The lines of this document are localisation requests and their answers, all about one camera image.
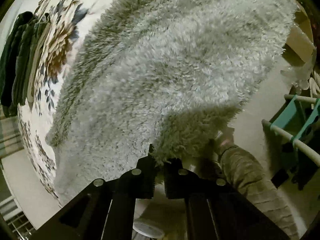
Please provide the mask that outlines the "grey fluffy fleece pants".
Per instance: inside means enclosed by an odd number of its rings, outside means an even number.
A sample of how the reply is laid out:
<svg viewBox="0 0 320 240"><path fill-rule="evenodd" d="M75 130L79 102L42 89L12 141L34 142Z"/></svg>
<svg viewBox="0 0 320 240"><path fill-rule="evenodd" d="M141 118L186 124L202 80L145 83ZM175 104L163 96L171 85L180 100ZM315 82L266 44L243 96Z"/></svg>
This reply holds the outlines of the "grey fluffy fleece pants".
<svg viewBox="0 0 320 240"><path fill-rule="evenodd" d="M114 0L86 36L46 141L67 204L116 179L149 145L197 156L282 54L295 0Z"/></svg>

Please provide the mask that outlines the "person's beige trouser legs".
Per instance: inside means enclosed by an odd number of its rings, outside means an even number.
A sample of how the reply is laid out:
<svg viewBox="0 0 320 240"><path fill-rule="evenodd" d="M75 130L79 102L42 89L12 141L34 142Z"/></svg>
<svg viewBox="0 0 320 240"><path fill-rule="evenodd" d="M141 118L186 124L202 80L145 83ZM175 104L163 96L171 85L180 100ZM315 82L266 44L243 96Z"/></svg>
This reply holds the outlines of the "person's beige trouser legs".
<svg viewBox="0 0 320 240"><path fill-rule="evenodd" d="M226 127L213 139L213 151L226 180L256 208L283 230L290 239L299 239L292 212L267 177L259 161L234 143L234 129Z"/></svg>

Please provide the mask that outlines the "grey tape roll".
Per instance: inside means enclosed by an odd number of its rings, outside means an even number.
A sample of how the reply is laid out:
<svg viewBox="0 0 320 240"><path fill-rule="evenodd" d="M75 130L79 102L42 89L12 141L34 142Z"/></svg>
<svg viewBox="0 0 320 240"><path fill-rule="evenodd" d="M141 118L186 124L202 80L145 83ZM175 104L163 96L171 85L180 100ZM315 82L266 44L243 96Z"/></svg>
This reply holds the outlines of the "grey tape roll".
<svg viewBox="0 0 320 240"><path fill-rule="evenodd" d="M165 233L157 225L149 220L137 218L133 221L133 229L141 235L149 238L161 239Z"/></svg>

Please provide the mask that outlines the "grey green curtain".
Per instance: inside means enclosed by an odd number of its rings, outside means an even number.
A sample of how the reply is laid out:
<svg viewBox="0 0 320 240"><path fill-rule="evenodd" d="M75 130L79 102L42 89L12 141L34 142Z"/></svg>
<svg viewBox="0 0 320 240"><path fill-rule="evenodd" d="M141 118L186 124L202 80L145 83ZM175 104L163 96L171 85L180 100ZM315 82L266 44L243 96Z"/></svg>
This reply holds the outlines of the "grey green curtain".
<svg viewBox="0 0 320 240"><path fill-rule="evenodd" d="M0 156L1 159L23 150L17 117L6 117L1 106Z"/></svg>

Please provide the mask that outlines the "stack of folded dark jeans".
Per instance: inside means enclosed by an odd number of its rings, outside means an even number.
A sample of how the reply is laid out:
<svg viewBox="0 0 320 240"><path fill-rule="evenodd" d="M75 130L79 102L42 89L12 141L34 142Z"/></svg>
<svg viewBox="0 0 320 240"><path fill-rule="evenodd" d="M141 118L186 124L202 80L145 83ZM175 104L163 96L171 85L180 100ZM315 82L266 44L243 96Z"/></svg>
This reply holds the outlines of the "stack of folded dark jeans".
<svg viewBox="0 0 320 240"><path fill-rule="evenodd" d="M50 25L46 12L42 17L26 11L18 15L1 54L1 106L4 116L17 115L17 106L25 104L36 48Z"/></svg>

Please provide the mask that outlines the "open cardboard box on floor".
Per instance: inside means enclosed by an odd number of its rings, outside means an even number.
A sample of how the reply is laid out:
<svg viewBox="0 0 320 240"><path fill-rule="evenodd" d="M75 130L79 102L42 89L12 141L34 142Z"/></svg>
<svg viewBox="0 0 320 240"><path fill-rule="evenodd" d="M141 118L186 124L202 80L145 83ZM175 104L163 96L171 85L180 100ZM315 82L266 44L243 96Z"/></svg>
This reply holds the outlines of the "open cardboard box on floor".
<svg viewBox="0 0 320 240"><path fill-rule="evenodd" d="M302 67L312 59L315 45L309 17L305 9L296 3L295 19L284 46L283 58L292 66Z"/></svg>

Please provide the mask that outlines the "floral white bed quilt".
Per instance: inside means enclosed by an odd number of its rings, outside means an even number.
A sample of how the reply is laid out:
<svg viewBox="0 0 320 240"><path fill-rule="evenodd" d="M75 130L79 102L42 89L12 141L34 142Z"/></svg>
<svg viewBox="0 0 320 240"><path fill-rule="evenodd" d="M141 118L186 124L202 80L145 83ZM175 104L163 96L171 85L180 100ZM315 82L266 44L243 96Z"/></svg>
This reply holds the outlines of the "floral white bed quilt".
<svg viewBox="0 0 320 240"><path fill-rule="evenodd" d="M35 53L19 128L44 188L67 204L92 179L116 178L140 153L142 123L115 78L137 64L127 22L137 0L42 0L50 28Z"/></svg>

